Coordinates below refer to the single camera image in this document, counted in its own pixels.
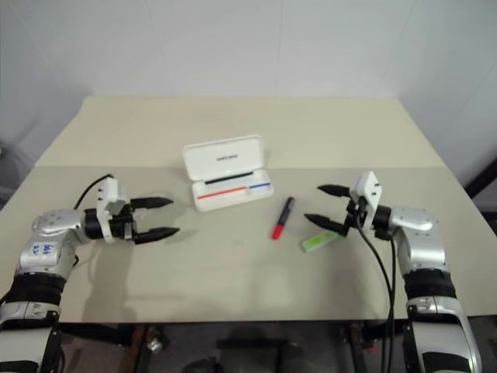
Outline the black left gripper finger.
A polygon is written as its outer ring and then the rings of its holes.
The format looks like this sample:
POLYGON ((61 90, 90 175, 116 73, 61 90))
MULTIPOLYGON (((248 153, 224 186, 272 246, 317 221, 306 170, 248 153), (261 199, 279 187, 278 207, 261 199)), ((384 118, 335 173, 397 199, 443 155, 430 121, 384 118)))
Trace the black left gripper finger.
POLYGON ((166 239, 179 232, 179 228, 160 227, 153 228, 147 232, 138 232, 134 235, 134 243, 137 245, 156 242, 166 239))
POLYGON ((137 209, 155 209, 172 204, 173 200, 165 197, 143 197, 133 198, 130 200, 130 209, 136 211, 137 209))

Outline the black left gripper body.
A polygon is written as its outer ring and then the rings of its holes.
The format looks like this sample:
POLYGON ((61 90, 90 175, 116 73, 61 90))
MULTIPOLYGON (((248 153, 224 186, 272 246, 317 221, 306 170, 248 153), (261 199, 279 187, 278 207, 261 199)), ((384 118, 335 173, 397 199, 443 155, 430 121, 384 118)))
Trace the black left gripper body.
POLYGON ((137 237, 137 223, 132 205, 125 204, 118 214, 113 214, 109 227, 113 238, 134 242, 137 237))

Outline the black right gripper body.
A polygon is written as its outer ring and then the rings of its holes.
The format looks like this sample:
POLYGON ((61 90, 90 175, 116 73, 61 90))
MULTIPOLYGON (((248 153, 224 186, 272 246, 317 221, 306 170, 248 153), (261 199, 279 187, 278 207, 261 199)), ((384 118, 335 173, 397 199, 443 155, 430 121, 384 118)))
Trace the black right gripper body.
POLYGON ((348 198, 349 203, 346 207, 346 218, 343 223, 344 237, 348 235, 351 228, 362 228, 367 216, 367 200, 364 197, 359 197, 358 201, 355 201, 351 196, 348 198))

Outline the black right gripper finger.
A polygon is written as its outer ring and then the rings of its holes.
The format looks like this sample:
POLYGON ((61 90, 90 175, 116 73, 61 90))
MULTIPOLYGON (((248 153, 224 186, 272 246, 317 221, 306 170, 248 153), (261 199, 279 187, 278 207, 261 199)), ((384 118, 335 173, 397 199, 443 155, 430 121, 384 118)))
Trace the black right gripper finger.
POLYGON ((339 235, 347 235, 348 228, 344 224, 332 221, 329 218, 319 214, 304 214, 307 220, 317 225, 319 228, 337 233, 339 235))
POLYGON ((349 188, 347 186, 340 186, 335 184, 321 185, 318 187, 319 190, 326 194, 335 197, 350 197, 349 188))

